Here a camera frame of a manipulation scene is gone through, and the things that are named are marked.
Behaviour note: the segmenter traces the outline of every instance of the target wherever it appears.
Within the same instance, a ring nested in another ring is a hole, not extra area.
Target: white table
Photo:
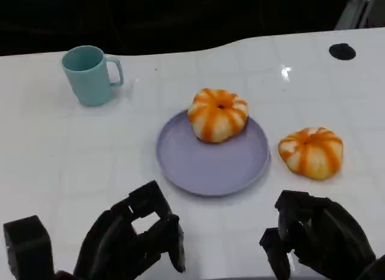
[[[352,61],[328,48],[349,43]],[[126,84],[99,108],[80,106],[60,68],[63,53],[0,58],[0,222],[37,214],[55,267],[72,271],[96,217],[156,179],[185,231],[187,273],[166,256],[141,279],[269,276],[258,245],[276,226],[283,189],[340,202],[385,254],[385,29],[241,40],[182,54],[120,57]],[[161,175],[155,142],[163,124],[202,87],[239,93],[271,146],[268,174],[243,193],[202,199]],[[292,174],[277,153],[289,132],[327,125],[343,138],[342,172],[326,182]],[[152,220],[138,224],[148,227]],[[0,247],[0,278],[13,279]]]

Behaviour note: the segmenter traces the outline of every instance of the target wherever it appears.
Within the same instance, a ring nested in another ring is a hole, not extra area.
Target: lavender plate
[[[262,128],[252,118],[237,136],[220,144],[199,140],[187,111],[171,118],[156,144],[166,178],[190,193],[224,196],[256,182],[268,167],[270,152]]]

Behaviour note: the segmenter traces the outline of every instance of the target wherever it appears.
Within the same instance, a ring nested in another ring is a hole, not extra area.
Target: dark wall
[[[347,1],[0,0],[0,55],[85,44],[113,54],[154,54],[332,30]]]

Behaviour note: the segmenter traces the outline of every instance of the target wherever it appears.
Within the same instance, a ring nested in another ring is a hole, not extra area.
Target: striped pumpkin
[[[221,143],[245,127],[247,103],[225,90],[203,89],[188,110],[195,135],[208,143]]]
[[[292,172],[312,179],[327,179],[342,165],[342,140],[326,127],[290,134],[280,141],[278,150]]]

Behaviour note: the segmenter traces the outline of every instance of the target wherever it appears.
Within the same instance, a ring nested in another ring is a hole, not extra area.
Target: black sticker
[[[352,60],[356,57],[356,51],[347,43],[332,45],[329,52],[331,56],[340,60]]]

